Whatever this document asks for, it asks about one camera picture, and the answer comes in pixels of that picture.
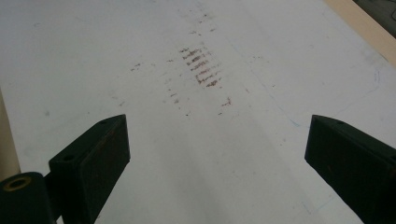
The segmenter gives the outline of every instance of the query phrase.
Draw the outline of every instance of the white surface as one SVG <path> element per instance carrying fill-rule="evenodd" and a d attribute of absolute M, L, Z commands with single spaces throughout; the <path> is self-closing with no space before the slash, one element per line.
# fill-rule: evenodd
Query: white surface
<path fill-rule="evenodd" d="M 97 223 L 361 223 L 304 161 L 311 115 L 396 147 L 395 69 L 318 0 L 1 1 L 0 78 L 23 171 L 126 114 Z"/>

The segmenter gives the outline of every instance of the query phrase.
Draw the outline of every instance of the black bracket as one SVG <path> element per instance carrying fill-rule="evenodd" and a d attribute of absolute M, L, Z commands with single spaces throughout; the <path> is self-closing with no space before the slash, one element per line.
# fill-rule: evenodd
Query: black bracket
<path fill-rule="evenodd" d="M 314 115 L 305 159 L 364 223 L 396 223 L 396 149 Z"/>
<path fill-rule="evenodd" d="M 125 115 L 93 125 L 49 161 L 50 173 L 0 183 L 0 222 L 92 224 L 130 161 Z"/>

